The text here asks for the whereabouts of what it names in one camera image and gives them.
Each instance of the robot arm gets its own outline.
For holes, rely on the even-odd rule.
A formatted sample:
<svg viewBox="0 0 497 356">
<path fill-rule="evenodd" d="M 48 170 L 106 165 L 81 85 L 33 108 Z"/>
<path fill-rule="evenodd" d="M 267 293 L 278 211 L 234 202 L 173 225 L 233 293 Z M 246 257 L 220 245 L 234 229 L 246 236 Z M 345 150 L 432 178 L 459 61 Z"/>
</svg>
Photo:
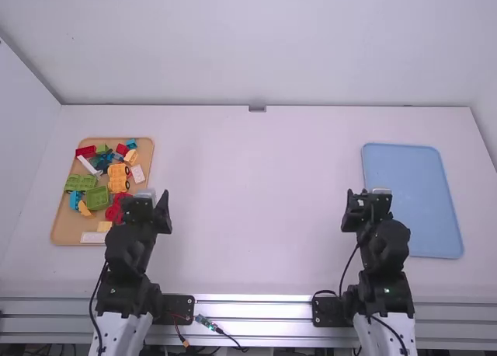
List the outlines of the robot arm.
<svg viewBox="0 0 497 356">
<path fill-rule="evenodd" d="M 162 293 L 145 271 L 158 233 L 171 234 L 169 192 L 155 206 L 155 193 L 123 199 L 123 220 L 106 236 L 106 263 L 92 298 L 97 297 L 90 356 L 137 356 L 154 318 L 163 312 Z"/>
<path fill-rule="evenodd" d="M 411 231 L 390 213 L 389 190 L 347 193 L 343 232 L 355 232 L 364 269 L 342 301 L 365 356 L 417 355 L 415 318 L 404 261 Z"/>
</svg>

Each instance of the light blue plastic tray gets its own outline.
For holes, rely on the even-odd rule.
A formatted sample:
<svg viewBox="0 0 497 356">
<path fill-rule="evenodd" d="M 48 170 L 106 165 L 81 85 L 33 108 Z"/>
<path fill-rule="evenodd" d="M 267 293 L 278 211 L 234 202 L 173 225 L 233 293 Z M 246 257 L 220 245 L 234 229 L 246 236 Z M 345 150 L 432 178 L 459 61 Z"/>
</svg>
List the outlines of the light blue plastic tray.
<svg viewBox="0 0 497 356">
<path fill-rule="evenodd" d="M 411 256 L 447 259 L 462 256 L 461 232 L 442 158 L 436 149 L 365 144 L 363 171 L 368 190 L 391 189 L 391 211 L 395 219 L 411 229 Z"/>
</svg>

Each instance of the white wall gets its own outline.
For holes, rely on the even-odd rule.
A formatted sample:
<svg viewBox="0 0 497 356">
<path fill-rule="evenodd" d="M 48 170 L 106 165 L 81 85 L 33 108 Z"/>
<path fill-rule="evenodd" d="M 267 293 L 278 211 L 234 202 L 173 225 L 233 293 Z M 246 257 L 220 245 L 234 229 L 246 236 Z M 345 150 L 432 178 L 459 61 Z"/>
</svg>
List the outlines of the white wall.
<svg viewBox="0 0 497 356">
<path fill-rule="evenodd" d="M 61 105 L 0 39 L 0 259 L 16 227 Z"/>
<path fill-rule="evenodd" d="M 0 0 L 66 103 L 476 106 L 495 18 L 495 0 Z"/>
</svg>

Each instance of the metal extrusion rail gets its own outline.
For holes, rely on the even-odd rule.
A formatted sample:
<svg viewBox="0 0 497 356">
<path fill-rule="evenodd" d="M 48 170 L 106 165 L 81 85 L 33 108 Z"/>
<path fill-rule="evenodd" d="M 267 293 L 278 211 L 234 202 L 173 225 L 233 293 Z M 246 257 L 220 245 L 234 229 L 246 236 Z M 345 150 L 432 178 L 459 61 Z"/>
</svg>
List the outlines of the metal extrusion rail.
<svg viewBox="0 0 497 356">
<path fill-rule="evenodd" d="M 214 320 L 242 346 L 357 347 L 354 329 L 319 329 L 307 295 L 195 295 L 195 313 Z M 0 298 L 0 343 L 91 343 L 89 298 Z M 497 303 L 415 301 L 419 348 L 497 350 Z M 182 326 L 194 345 L 231 346 L 198 324 Z M 179 345 L 172 326 L 153 326 L 147 344 Z"/>
</svg>

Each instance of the wooden tray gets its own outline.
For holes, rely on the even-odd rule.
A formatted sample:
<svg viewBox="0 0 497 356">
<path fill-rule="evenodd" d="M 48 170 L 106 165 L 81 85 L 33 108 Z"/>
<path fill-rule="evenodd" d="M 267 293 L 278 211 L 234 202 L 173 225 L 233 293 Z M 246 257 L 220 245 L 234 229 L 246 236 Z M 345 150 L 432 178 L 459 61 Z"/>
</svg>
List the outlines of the wooden tray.
<svg viewBox="0 0 497 356">
<path fill-rule="evenodd" d="M 130 138 L 86 138 L 81 141 L 78 148 L 83 148 L 85 146 L 107 144 L 109 148 L 113 151 L 116 150 L 117 144 L 126 144 L 126 141 Z M 145 181 L 140 184 L 134 183 L 133 177 L 130 177 L 130 189 L 128 193 L 135 194 L 137 190 L 143 190 L 147 188 L 148 176 L 150 175 L 150 167 L 152 163 L 152 156 L 154 153 L 154 142 L 150 138 L 136 138 L 138 145 L 137 152 L 138 158 L 135 165 L 140 164 L 145 175 Z M 72 159 L 71 173 L 76 173 L 78 175 L 88 175 L 89 172 L 83 167 L 83 165 L 73 157 Z M 109 177 L 107 175 L 102 175 L 97 186 L 107 185 L 109 182 Z M 80 243 L 81 236 L 83 232 L 96 232 L 99 222 L 104 222 L 106 220 L 105 213 L 106 210 L 101 211 L 91 211 L 95 216 L 94 218 L 86 218 L 79 212 L 72 210 L 69 207 L 69 194 L 64 192 L 64 188 L 61 189 L 62 198 L 57 210 L 57 215 L 55 216 L 54 225 L 52 226 L 52 232 L 50 234 L 50 239 L 54 245 L 59 246 L 70 246 L 70 245 L 87 245 L 86 243 Z"/>
</svg>

